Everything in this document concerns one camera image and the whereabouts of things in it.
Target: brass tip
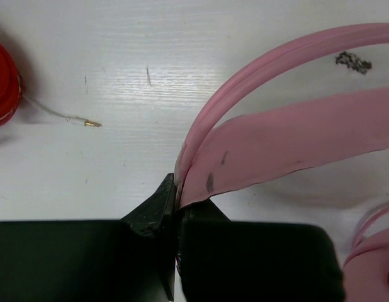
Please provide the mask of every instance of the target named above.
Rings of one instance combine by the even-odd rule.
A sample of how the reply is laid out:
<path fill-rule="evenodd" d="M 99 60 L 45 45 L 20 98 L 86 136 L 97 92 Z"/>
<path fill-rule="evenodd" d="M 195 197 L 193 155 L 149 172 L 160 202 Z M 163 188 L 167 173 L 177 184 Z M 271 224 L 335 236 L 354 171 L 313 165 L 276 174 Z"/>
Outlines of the brass tip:
<path fill-rule="evenodd" d="M 101 123 L 97 123 L 96 121 L 86 120 L 86 121 L 84 122 L 84 126 L 100 127 L 100 126 L 102 126 L 102 124 L 101 124 Z"/>

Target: red spool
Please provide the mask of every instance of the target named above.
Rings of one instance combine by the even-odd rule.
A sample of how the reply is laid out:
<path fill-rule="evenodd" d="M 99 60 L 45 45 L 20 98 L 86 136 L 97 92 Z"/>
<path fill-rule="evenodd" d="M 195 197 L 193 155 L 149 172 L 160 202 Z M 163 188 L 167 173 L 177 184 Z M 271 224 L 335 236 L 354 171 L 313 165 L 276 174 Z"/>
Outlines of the red spool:
<path fill-rule="evenodd" d="M 0 45 L 0 126 L 7 123 L 21 99 L 21 80 L 10 54 Z"/>

